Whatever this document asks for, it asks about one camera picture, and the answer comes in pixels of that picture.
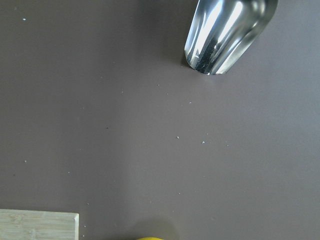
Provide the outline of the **metal ice scoop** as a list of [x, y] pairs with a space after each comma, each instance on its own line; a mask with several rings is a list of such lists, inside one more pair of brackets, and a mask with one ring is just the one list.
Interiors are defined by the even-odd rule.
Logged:
[[227, 73], [264, 31], [277, 0], [200, 0], [184, 54], [188, 65], [205, 75]]

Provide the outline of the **yellow lemon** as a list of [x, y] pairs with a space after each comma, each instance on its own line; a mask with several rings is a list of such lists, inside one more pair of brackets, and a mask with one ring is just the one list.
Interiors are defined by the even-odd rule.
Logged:
[[142, 237], [142, 238], [139, 238], [137, 240], [163, 240], [163, 239], [158, 238], [158, 237], [149, 236], [149, 237]]

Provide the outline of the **bamboo cutting board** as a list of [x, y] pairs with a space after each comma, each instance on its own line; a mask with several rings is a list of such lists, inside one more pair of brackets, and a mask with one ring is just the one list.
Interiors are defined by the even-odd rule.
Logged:
[[2, 240], [77, 240], [79, 214], [38, 210], [0, 210]]

